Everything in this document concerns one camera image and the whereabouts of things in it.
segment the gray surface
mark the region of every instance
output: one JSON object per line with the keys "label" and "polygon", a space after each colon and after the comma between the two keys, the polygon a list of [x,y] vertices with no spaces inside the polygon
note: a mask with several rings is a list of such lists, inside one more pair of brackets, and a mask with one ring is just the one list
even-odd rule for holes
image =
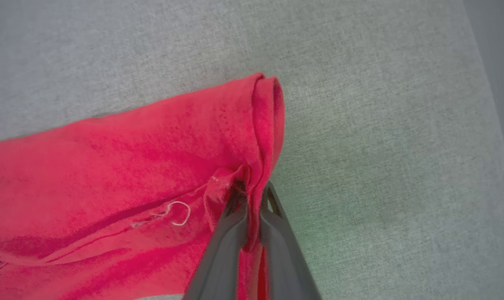
{"label": "gray surface", "polygon": [[504,0],[465,0],[504,134]]}
{"label": "gray surface", "polygon": [[0,139],[258,70],[325,300],[504,299],[504,145],[460,0],[0,1]]}

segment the folded red cloth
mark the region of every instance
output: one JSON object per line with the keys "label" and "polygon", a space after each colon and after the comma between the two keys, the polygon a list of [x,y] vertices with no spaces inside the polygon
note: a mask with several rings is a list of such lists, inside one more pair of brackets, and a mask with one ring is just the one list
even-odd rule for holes
{"label": "folded red cloth", "polygon": [[0,142],[0,299],[183,293],[236,179],[253,208],[238,296],[264,298],[259,205],[283,126],[280,84],[255,74]]}

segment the red garment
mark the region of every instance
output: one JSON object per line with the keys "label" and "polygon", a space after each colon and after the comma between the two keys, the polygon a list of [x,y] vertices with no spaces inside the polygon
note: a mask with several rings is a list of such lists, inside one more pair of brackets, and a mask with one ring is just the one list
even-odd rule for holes
{"label": "red garment", "polygon": [[259,204],[283,125],[280,84],[255,74],[0,142],[0,300],[183,293],[234,179],[253,208],[239,299],[264,298]]}

